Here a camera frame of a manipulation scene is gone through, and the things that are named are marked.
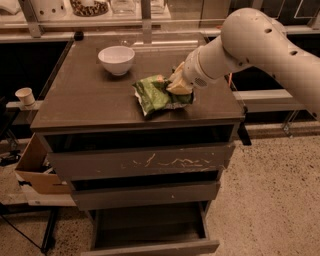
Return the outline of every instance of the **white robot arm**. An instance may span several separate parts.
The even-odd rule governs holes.
[[[284,31],[258,10],[237,10],[223,23],[220,36],[189,54],[170,86],[206,87],[221,76],[255,66],[320,120],[320,59],[291,43]]]

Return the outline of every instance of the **terrazzo floor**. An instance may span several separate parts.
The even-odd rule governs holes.
[[[293,127],[293,138],[279,127],[252,126],[252,146],[236,141],[222,187],[207,223],[220,246],[210,256],[317,256],[320,252],[320,126]],[[0,201],[23,200],[14,165],[0,169]],[[7,216],[41,245],[48,214]],[[90,248],[92,226],[75,207],[59,211],[48,256],[80,255]],[[0,255],[43,255],[0,218]]]

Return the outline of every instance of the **brown cabinet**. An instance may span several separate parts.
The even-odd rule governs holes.
[[[130,84],[150,73],[169,76],[193,48],[136,49],[134,67],[115,78],[96,62],[97,49],[114,42],[74,42],[31,127],[92,220],[92,248],[83,255],[214,252],[219,243],[210,239],[205,216],[243,109],[221,78],[197,90],[193,105],[144,118]]]

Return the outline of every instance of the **cable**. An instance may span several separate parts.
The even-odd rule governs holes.
[[[9,226],[11,226],[15,231],[17,231],[20,235],[22,235],[24,238],[26,238],[30,243],[32,243],[35,247],[37,247],[40,251],[41,248],[38,246],[34,241],[32,241],[29,237],[27,237],[25,234],[23,234],[19,229],[17,229],[7,218],[5,218],[2,214],[0,214],[0,217],[7,222]]]

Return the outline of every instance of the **crumpled bag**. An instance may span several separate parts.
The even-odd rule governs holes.
[[[183,108],[193,103],[193,93],[175,95],[166,90],[171,83],[162,75],[150,76],[133,84],[144,116],[162,109]]]

